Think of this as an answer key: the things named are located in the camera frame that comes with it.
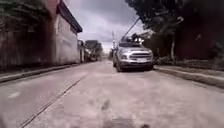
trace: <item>car wheel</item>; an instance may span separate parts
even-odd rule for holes
[[[114,63],[114,62],[113,62],[113,67],[114,67],[114,68],[116,67],[116,63]]]
[[[153,70],[153,68],[154,68],[154,65],[150,65],[149,67],[147,67],[147,71],[151,71]]]
[[[116,64],[116,70],[117,72],[123,72],[123,68],[118,64]]]

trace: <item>license plate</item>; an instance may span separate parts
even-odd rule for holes
[[[138,59],[138,63],[145,63],[147,62],[147,59]]]

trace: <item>car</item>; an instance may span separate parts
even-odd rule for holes
[[[113,53],[113,67],[117,72],[128,68],[152,70],[154,67],[153,52],[138,43],[120,43]]]

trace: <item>concrete road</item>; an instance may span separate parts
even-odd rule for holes
[[[223,128],[224,93],[105,61],[6,83],[0,112],[7,128]]]

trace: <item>sky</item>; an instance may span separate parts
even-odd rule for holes
[[[67,0],[65,2],[83,28],[83,32],[78,34],[79,39],[84,41],[96,39],[102,43],[105,52],[112,48],[112,31],[118,41],[138,18],[125,0]],[[143,32],[142,23],[139,21],[129,35]]]

